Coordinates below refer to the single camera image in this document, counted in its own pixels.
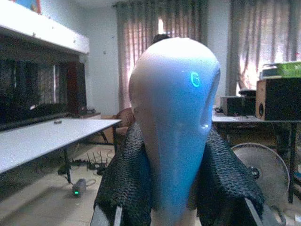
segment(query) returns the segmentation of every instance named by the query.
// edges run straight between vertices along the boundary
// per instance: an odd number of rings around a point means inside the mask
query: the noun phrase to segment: television
[[[68,113],[66,68],[0,58],[0,131]]]

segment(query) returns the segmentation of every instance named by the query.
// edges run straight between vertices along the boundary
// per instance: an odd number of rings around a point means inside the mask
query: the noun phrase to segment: desk
[[[226,116],[223,113],[215,113],[213,112],[212,114],[212,123],[213,124],[228,124],[228,123],[288,123],[291,125],[291,142],[290,142],[290,151],[291,151],[291,156],[290,156],[290,185],[289,185],[289,190],[288,190],[288,202],[292,203],[293,202],[293,174],[294,174],[294,168],[295,168],[295,143],[296,143],[296,131],[297,131],[297,124],[301,122],[301,120],[261,120],[259,118],[256,118],[255,116]]]
[[[57,149],[63,149],[68,182],[71,182],[67,147],[120,120],[59,119],[0,132],[0,173],[38,158]]]

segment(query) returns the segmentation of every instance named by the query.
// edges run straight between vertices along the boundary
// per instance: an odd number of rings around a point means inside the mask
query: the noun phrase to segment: electric fan
[[[232,147],[235,155],[251,170],[269,206],[279,207],[288,194],[289,171],[283,159],[272,149],[257,143]]]

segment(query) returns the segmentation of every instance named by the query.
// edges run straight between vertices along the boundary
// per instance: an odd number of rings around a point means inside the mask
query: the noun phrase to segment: logitech logo
[[[196,72],[191,72],[190,80],[191,80],[191,83],[193,84],[194,87],[199,87],[200,84],[201,84],[201,80],[199,78],[199,75]]]

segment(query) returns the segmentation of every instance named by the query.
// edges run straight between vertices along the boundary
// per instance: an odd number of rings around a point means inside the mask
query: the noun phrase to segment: tiled floor
[[[94,153],[99,162],[101,152],[103,161],[110,161],[114,155],[113,146],[107,145],[75,145],[73,149],[69,155],[74,159],[87,159],[87,153],[93,159]],[[62,153],[56,152],[0,175],[0,226],[90,225],[101,176],[85,166],[72,167],[73,183],[80,178],[96,180],[81,198],[75,198],[72,185],[57,174],[62,163]],[[301,207],[296,197],[294,205]],[[288,218],[287,225],[293,226],[294,220]]]

